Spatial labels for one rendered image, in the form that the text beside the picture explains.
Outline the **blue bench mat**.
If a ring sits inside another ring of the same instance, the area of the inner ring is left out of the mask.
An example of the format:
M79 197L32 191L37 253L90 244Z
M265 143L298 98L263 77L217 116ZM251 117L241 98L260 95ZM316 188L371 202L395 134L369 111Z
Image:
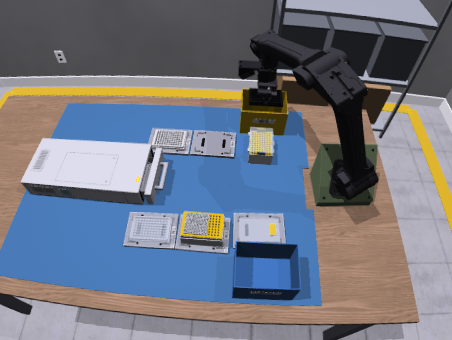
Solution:
M30 194L26 189L0 250L0 276L157 298L322 306L302 112L288 111L271 165L248 163L241 108L68 103L51 138L147 143L152 128L193 130L189 156L164 154L163 191L143 205ZM190 155L194 130L236 133L234 159ZM130 212L224 214L228 254L124 247ZM299 245L301 290L293 300L232 298L234 213L283 213L286 243Z

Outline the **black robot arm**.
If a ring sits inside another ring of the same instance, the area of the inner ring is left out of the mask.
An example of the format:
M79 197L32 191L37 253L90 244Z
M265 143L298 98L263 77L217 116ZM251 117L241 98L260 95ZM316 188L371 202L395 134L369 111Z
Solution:
M378 176L366 157L362 120L367 86L350 67L345 52L333 47L313 50L283 39L272 30L258 35L250 39L250 47L259 61L239 60L238 76L244 80L257 70L258 82L268 83L268 69L276 68L278 60L293 68L297 83L306 90L314 87L335 114L343 160L334 161L329 193L351 200L374 186Z

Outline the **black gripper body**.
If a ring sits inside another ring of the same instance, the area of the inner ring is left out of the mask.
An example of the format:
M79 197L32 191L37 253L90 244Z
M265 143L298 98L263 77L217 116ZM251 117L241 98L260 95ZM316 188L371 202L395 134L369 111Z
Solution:
M268 69L269 72L269 79L268 83L258 82L258 94L268 94L271 95L271 90L264 89L264 87L269 87L272 89L277 89L277 67L273 70ZM260 88L260 89L259 89Z

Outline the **yellow open box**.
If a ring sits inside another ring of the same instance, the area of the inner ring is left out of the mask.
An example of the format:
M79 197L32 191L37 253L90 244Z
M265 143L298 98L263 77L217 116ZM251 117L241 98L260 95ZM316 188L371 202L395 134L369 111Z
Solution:
M248 134L250 127L273 128L273 134L283 136L288 118L286 92L282 91L283 107L249 105L249 89L242 89L240 133Z

